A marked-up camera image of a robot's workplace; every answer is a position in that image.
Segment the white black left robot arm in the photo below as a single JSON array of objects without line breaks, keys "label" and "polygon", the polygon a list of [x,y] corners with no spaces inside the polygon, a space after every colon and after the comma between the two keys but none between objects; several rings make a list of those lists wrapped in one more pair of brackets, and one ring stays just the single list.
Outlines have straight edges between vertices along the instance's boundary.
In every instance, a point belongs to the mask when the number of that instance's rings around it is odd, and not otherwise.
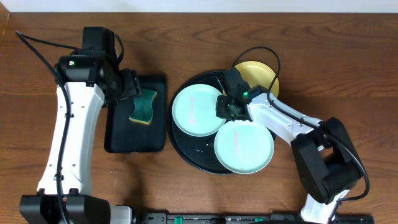
[{"label": "white black left robot arm", "polygon": [[68,55],[55,66],[57,120],[44,174],[34,195],[23,195],[28,223],[135,223],[134,210],[92,195],[91,158],[102,107],[141,95],[136,72],[105,56]]}]

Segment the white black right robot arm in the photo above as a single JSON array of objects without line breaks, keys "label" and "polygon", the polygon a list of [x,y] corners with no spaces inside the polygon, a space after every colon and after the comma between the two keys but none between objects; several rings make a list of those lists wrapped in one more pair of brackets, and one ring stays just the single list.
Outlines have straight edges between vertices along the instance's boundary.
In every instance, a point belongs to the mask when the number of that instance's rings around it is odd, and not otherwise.
[{"label": "white black right robot arm", "polygon": [[339,204],[360,178],[368,175],[343,123],[322,121],[285,105],[263,86],[224,85],[216,115],[227,119],[215,137],[215,154],[223,166],[239,174],[264,168],[274,153],[274,136],[292,148],[307,199],[300,217],[332,223]]}]

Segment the yellow plate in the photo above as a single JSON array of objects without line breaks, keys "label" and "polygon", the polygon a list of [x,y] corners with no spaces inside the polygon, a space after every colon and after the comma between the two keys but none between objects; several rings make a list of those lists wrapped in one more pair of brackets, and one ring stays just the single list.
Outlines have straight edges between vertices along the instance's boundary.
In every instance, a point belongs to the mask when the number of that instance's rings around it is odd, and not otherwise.
[{"label": "yellow plate", "polygon": [[271,81],[275,77],[275,71],[268,65],[258,61],[245,61],[233,66],[242,79],[249,84],[251,88],[260,85],[266,89],[269,88]]}]

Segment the green yellow sponge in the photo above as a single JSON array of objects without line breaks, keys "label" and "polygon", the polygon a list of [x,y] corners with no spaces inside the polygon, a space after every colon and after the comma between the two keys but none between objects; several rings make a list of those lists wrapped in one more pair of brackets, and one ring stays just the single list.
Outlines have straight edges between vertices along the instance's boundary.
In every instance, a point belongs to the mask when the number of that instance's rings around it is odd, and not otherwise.
[{"label": "green yellow sponge", "polygon": [[156,96],[156,91],[143,88],[142,95],[134,98],[134,111],[129,115],[129,120],[150,125],[154,116],[153,102]]}]

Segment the mint green plate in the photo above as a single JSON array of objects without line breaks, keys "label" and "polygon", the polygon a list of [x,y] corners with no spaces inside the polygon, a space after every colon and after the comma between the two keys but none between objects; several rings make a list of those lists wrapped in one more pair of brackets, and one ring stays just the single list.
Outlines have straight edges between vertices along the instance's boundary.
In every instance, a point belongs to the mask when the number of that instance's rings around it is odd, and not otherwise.
[{"label": "mint green plate", "polygon": [[253,174],[272,160],[274,139],[261,124],[230,121],[217,132],[214,149],[219,162],[231,172]]},{"label": "mint green plate", "polygon": [[221,92],[211,85],[194,84],[181,90],[172,103],[172,118],[177,127],[194,137],[216,133],[226,119],[217,117],[216,103]]}]

